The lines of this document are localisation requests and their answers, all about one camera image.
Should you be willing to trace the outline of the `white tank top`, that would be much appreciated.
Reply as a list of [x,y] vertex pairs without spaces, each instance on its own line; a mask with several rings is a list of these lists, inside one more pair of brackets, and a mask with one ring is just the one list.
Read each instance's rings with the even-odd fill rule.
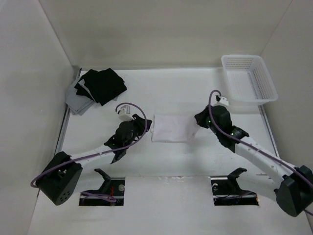
[[155,114],[152,142],[185,143],[194,139],[199,130],[196,119],[191,115]]

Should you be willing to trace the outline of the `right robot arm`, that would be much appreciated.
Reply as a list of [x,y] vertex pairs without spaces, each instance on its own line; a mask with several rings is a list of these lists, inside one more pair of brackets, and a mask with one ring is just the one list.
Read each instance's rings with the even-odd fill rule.
[[223,147],[270,177],[272,183],[257,183],[254,192],[272,199],[292,217],[313,202],[313,172],[305,165],[296,167],[268,152],[246,131],[232,124],[226,107],[207,105],[194,118],[198,126],[210,129]]

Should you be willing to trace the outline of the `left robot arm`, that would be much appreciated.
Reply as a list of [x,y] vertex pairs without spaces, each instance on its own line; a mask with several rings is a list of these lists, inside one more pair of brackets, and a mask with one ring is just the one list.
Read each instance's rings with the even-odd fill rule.
[[80,192],[84,199],[97,198],[116,203],[118,197],[109,192],[112,179],[101,167],[121,160],[151,125],[152,120],[134,114],[130,120],[121,122],[115,134],[100,147],[73,155],[64,151],[57,153],[33,185],[56,206],[76,192]]

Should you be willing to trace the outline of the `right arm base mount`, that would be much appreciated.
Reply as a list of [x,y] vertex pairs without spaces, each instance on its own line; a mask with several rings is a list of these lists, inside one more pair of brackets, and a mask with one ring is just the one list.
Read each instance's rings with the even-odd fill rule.
[[210,178],[215,206],[259,206],[256,193],[239,187],[237,179],[244,172],[247,170],[240,167],[226,176]]

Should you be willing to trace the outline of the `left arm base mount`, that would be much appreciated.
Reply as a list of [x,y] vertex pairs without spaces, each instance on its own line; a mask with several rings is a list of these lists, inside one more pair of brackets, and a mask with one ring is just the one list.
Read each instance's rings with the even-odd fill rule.
[[79,190],[79,206],[123,206],[126,178],[111,177],[100,168],[94,171],[100,177],[97,181],[91,180],[93,185],[88,185],[87,189]]

